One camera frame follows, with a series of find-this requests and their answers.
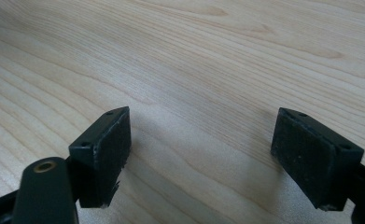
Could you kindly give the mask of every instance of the screw hole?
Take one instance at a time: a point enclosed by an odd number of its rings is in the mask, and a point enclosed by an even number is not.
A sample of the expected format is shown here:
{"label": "screw hole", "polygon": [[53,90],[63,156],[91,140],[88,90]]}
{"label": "screw hole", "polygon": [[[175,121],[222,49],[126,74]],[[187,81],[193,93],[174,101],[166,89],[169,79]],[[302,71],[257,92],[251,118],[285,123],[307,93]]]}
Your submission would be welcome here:
{"label": "screw hole", "polygon": [[39,163],[35,168],[34,168],[34,172],[35,173],[45,173],[51,169],[53,169],[54,167],[56,167],[57,163],[55,163],[54,161],[44,161]]}
{"label": "screw hole", "polygon": [[90,142],[82,142],[81,146],[86,147],[90,144]]}
{"label": "screw hole", "polygon": [[346,144],[340,144],[339,146],[342,147],[342,148],[345,148],[345,149],[351,149],[351,147],[349,145],[346,145]]}

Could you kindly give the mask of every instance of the black clamp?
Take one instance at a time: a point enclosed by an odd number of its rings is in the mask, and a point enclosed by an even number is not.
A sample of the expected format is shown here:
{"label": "black clamp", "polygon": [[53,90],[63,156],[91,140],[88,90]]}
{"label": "black clamp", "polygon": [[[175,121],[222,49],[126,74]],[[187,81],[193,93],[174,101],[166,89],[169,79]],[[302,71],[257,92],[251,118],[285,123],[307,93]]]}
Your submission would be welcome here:
{"label": "black clamp", "polygon": [[0,198],[0,224],[78,223],[77,200],[108,207],[131,145],[129,107],[104,113],[69,146],[66,160],[45,158],[24,169],[20,189]]}
{"label": "black clamp", "polygon": [[343,211],[349,198],[356,205],[352,222],[365,223],[361,147],[306,114],[280,108],[271,152],[315,208]]}

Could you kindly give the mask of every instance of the black plastic part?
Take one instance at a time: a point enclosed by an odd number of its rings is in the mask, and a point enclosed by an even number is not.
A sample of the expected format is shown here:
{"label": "black plastic part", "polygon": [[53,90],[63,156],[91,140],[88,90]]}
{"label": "black plastic part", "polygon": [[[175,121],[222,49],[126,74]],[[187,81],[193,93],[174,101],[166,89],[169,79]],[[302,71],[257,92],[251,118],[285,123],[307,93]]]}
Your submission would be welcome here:
{"label": "black plastic part", "polygon": [[0,197],[0,224],[11,223],[17,191]]}
{"label": "black plastic part", "polygon": [[50,157],[25,168],[12,223],[78,223],[64,159]]}
{"label": "black plastic part", "polygon": [[280,108],[271,152],[315,208],[342,211],[348,177],[364,150],[315,119]]}
{"label": "black plastic part", "polygon": [[108,111],[69,146],[74,198],[81,207],[108,207],[132,144],[128,106]]}

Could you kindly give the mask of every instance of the wooden table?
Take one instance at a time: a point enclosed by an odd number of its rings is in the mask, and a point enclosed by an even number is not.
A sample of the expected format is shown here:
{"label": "wooden table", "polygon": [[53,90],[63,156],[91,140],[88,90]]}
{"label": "wooden table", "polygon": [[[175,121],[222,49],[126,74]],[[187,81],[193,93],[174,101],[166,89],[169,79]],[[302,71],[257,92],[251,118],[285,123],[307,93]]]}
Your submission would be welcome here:
{"label": "wooden table", "polygon": [[120,189],[80,223],[350,223],[270,145],[283,106],[365,148],[365,1],[0,0],[0,196],[125,105]]}

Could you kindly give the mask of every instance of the black plastic block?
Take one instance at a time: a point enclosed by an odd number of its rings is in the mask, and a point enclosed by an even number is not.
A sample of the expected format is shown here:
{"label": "black plastic block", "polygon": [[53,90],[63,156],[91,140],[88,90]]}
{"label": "black plastic block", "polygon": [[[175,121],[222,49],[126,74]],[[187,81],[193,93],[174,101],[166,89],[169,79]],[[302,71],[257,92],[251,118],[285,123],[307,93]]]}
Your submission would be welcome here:
{"label": "black plastic block", "polygon": [[280,108],[272,143],[274,155],[315,208],[342,211],[347,177],[364,150],[315,119]]}

